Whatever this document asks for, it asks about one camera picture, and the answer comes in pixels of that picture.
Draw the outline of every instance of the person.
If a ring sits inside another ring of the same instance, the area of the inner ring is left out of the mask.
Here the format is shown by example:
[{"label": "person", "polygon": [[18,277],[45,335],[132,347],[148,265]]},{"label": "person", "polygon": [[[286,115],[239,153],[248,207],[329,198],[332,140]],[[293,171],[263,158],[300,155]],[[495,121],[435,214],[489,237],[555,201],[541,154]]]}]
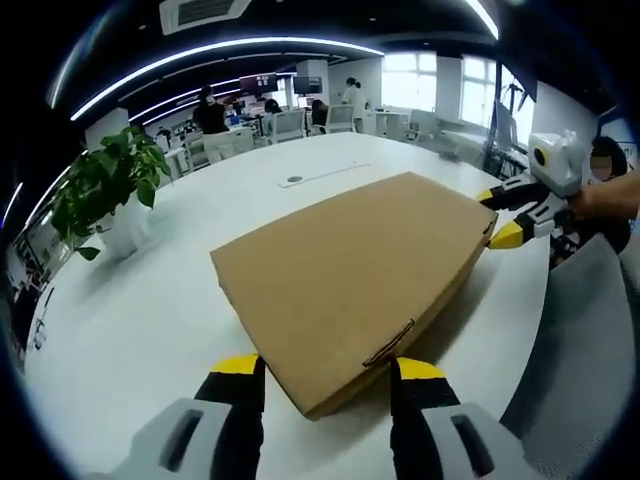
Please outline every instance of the person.
[{"label": "person", "polygon": [[325,105],[322,100],[315,99],[311,103],[311,123],[313,125],[327,124],[327,114],[329,113],[329,107]]},{"label": "person", "polygon": [[224,147],[217,136],[229,131],[224,123],[224,105],[216,102],[209,85],[202,87],[198,98],[200,103],[193,112],[193,121],[202,130],[202,142],[209,163],[232,156],[234,152],[230,147]]},{"label": "person", "polygon": [[551,268],[569,258],[598,233],[604,235],[616,253],[625,249],[631,239],[629,222],[638,221],[640,172],[583,185],[568,202],[575,221],[564,229],[563,236],[551,235]]},{"label": "person", "polygon": [[353,105],[353,123],[356,132],[362,133],[364,130],[364,110],[367,99],[362,90],[362,84],[353,77],[347,78],[347,88],[342,94],[342,103]]},{"label": "person", "polygon": [[569,199],[576,217],[635,220],[640,208],[640,171],[633,171],[607,182],[584,185]]},{"label": "person", "polygon": [[211,87],[205,85],[198,96],[200,103],[193,112],[193,120],[205,135],[228,132],[229,128],[224,124],[224,105],[216,102]]},{"label": "person", "polygon": [[164,127],[160,127],[158,129],[158,133],[156,133],[156,139],[160,135],[164,135],[164,137],[167,139],[167,143],[171,144],[171,132],[168,129],[166,129]]},{"label": "person", "polygon": [[273,133],[273,116],[276,113],[281,113],[282,109],[280,108],[280,105],[278,105],[277,101],[275,101],[273,98],[270,98],[264,104],[264,111],[266,112],[266,115],[264,117],[264,134],[266,136],[271,136],[271,134]]},{"label": "person", "polygon": [[160,127],[153,141],[166,153],[171,148],[171,132],[164,127]]},{"label": "person", "polygon": [[597,136],[591,142],[590,167],[596,180],[607,181],[627,173],[627,157],[614,139]]}]

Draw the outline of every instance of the green leaves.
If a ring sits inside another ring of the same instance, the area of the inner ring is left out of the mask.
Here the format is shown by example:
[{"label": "green leaves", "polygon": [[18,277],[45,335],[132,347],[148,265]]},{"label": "green leaves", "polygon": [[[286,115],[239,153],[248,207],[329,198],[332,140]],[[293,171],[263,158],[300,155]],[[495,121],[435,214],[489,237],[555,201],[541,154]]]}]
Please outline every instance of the green leaves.
[{"label": "green leaves", "polygon": [[111,155],[108,155],[104,151],[97,152],[94,155],[97,157],[98,162],[100,162],[100,165],[102,165],[102,168],[104,168],[104,171],[107,172],[107,175],[109,175],[110,177],[113,176],[113,174],[116,171],[116,168],[118,167],[117,157],[113,158]]},{"label": "green leaves", "polygon": [[153,202],[156,198],[156,189],[146,178],[138,182],[138,200],[143,205],[153,208]]},{"label": "green leaves", "polygon": [[[65,187],[53,195],[52,224],[63,241],[81,245],[80,240],[99,232],[98,222],[115,214],[133,192],[140,203],[153,208],[160,174],[171,176],[164,154],[137,126],[104,137],[102,149],[80,155],[65,176]],[[99,250],[76,249],[92,260]]]},{"label": "green leaves", "polygon": [[100,253],[100,250],[94,247],[78,247],[75,249],[75,251],[82,255],[85,260],[89,261],[96,258]]}]

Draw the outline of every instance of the cardboard box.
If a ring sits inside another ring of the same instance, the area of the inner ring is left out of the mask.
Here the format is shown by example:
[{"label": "cardboard box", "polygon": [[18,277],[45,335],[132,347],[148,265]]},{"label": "cardboard box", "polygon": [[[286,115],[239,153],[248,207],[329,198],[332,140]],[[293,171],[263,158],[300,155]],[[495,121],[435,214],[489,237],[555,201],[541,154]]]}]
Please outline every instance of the cardboard box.
[{"label": "cardboard box", "polygon": [[211,257],[258,353],[317,419],[427,327],[495,220],[473,199],[405,173],[278,219]]}]

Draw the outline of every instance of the air conditioner vent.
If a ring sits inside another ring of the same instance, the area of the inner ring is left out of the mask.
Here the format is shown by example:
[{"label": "air conditioner vent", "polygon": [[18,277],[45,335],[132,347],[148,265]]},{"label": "air conditioner vent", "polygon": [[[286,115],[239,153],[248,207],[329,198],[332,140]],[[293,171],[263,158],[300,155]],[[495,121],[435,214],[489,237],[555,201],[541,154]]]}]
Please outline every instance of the air conditioner vent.
[{"label": "air conditioner vent", "polygon": [[239,18],[251,0],[165,0],[159,6],[162,33]]},{"label": "air conditioner vent", "polygon": [[194,0],[178,9],[178,25],[187,25],[211,17],[227,15],[234,0]]}]

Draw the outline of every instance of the gray fabric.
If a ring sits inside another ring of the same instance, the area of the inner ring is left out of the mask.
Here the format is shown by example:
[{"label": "gray fabric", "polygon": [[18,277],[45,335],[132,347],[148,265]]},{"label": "gray fabric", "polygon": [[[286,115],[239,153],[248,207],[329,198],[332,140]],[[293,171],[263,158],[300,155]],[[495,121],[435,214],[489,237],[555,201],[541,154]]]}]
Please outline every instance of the gray fabric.
[{"label": "gray fabric", "polygon": [[502,423],[548,477],[571,478],[626,406],[636,368],[620,262],[595,236],[549,275],[540,331]]}]

